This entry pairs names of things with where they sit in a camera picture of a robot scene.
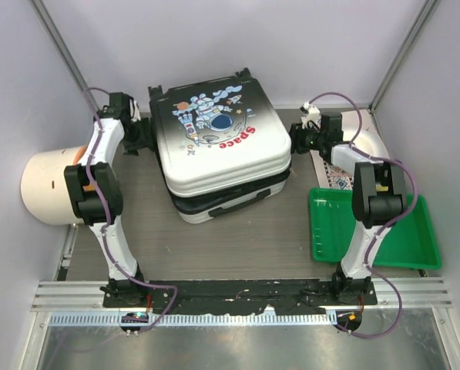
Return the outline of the black white astronaut suitcase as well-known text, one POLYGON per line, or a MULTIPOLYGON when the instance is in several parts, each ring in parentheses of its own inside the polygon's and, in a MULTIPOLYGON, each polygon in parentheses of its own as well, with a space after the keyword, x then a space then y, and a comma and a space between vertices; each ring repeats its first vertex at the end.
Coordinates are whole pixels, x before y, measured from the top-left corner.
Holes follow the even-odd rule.
POLYGON ((184 221, 201 224, 282 191, 291 139, 249 69, 148 93, 156 158, 184 221))

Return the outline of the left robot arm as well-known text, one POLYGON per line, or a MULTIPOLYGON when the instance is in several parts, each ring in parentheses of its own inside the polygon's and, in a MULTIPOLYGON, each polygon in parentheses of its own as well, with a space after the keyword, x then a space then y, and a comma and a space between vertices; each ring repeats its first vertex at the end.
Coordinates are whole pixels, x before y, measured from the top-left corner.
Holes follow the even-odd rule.
POLYGON ((123 231, 123 194, 112 168, 118 147, 127 155, 153 148, 150 122, 140 115, 137 101, 111 92, 103 108, 94 110, 93 133, 77 163, 64 169, 73 214, 95 235, 108 266, 108 281, 100 289, 107 308, 137 308, 147 289, 123 231))

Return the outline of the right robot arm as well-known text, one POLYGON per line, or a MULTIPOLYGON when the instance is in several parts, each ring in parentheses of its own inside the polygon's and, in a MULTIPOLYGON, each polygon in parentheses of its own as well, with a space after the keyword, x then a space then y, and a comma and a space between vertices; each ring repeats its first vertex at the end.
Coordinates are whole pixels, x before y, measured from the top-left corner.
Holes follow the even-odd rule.
POLYGON ((315 106, 304 106, 301 112, 301 121, 289 131, 291 152, 315 150, 323 160, 354 178, 354 233, 330 283, 332 298, 339 304, 349 304, 368 292, 372 265, 382 241, 412 210, 407 201, 405 171, 394 160, 366 153, 352 139, 345 140, 341 113, 322 114, 315 106))

